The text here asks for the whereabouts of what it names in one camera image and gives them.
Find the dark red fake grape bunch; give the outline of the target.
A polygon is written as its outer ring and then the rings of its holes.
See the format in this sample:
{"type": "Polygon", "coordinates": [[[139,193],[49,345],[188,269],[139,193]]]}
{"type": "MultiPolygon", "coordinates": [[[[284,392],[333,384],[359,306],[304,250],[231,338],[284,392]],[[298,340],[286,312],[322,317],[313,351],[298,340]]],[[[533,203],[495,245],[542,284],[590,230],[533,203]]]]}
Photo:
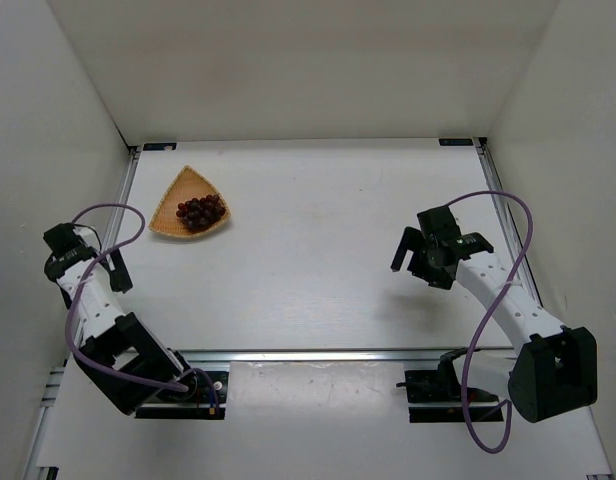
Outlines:
{"type": "Polygon", "coordinates": [[[179,203],[176,217],[188,231],[197,233],[227,219],[228,209],[218,194],[206,195],[179,203]]]}

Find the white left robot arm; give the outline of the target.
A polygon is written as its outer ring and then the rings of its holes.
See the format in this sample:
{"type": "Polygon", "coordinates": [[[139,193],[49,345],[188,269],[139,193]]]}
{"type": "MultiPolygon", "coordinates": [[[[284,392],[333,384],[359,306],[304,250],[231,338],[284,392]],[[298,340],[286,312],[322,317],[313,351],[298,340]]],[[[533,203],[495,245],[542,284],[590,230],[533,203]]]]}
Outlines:
{"type": "Polygon", "coordinates": [[[60,223],[47,230],[43,239],[51,251],[44,274],[59,286],[65,305],[76,308],[73,320],[81,326],[76,349],[117,372],[159,383],[181,380],[183,386],[181,391],[173,391],[138,384],[77,360],[104,396],[126,415],[155,397],[175,402],[194,396],[198,382],[189,364],[165,347],[134,313],[126,313],[120,306],[116,295],[133,287],[121,252],[100,260],[87,274],[86,268],[99,254],[99,237],[94,229],[60,223]]]}

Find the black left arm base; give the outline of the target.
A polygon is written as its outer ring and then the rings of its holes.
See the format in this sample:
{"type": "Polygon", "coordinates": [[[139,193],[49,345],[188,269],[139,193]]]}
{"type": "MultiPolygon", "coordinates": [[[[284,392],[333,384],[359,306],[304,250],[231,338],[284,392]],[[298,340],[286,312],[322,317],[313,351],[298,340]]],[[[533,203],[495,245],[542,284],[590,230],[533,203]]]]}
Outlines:
{"type": "Polygon", "coordinates": [[[186,393],[166,392],[152,397],[134,414],[143,420],[224,420],[229,391],[229,365],[210,363],[196,366],[208,376],[200,373],[188,375],[184,384],[186,393]]]}

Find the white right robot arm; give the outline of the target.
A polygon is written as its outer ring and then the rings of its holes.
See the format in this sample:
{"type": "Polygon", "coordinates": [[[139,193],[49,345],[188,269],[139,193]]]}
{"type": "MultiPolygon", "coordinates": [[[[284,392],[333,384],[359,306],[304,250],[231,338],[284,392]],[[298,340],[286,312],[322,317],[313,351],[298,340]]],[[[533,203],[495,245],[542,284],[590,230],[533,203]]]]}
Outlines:
{"type": "Polygon", "coordinates": [[[406,268],[442,290],[461,285],[494,310],[492,318],[516,354],[507,360],[481,349],[447,352],[432,379],[415,383],[417,394],[456,400],[481,390],[510,401],[530,423],[594,404],[597,343],[592,333],[567,327],[509,280],[493,246],[477,232],[462,233],[449,207],[420,212],[417,219],[418,227],[403,232],[392,270],[406,268]]]}

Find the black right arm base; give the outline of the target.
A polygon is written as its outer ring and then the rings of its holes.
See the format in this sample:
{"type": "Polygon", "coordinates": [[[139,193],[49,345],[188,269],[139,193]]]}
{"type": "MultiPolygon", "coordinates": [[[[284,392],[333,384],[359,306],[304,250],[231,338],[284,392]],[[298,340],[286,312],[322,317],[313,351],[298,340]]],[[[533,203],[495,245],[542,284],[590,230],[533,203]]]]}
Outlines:
{"type": "MultiPolygon", "coordinates": [[[[443,354],[437,367],[422,370],[411,369],[404,372],[404,380],[396,384],[404,389],[408,401],[409,422],[411,424],[464,423],[460,396],[460,375],[454,370],[452,362],[462,358],[466,348],[443,354]]],[[[467,390],[468,410],[473,423],[498,423],[504,420],[496,395],[469,387],[467,390]]]]}

